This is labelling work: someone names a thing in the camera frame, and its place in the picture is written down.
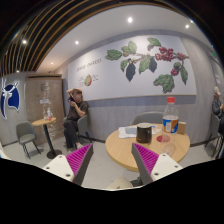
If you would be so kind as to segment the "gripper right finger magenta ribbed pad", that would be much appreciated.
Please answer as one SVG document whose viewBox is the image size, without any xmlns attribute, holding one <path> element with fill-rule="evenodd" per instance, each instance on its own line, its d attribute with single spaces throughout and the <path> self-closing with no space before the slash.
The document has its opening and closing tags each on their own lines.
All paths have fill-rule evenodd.
<svg viewBox="0 0 224 224">
<path fill-rule="evenodd" d="M 143 185 L 152 183 L 182 169 L 168 154 L 158 155 L 137 143 L 132 144 L 131 152 L 140 173 L 140 182 Z"/>
</svg>

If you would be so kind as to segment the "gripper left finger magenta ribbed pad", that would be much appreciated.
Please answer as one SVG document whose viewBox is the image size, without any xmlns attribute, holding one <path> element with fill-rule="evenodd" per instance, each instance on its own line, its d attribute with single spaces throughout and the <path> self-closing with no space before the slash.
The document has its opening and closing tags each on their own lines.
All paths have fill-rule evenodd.
<svg viewBox="0 0 224 224">
<path fill-rule="evenodd" d="M 67 156 L 56 156 L 44 170 L 81 186 L 92 155 L 93 144 L 88 144 Z"/>
</svg>

